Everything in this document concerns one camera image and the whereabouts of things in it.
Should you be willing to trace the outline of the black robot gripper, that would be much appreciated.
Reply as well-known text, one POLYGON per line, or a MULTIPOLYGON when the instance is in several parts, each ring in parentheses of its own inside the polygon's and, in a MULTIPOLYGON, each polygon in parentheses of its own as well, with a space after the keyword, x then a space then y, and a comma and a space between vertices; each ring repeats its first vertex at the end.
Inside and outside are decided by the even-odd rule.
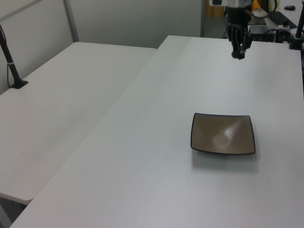
POLYGON ((232 45, 232 57, 238 59, 245 58, 245 52, 251 47, 252 34, 248 28, 244 28, 239 40, 239 25, 247 26, 251 20, 252 1, 251 0, 228 0, 226 6, 227 13, 227 37, 232 45))

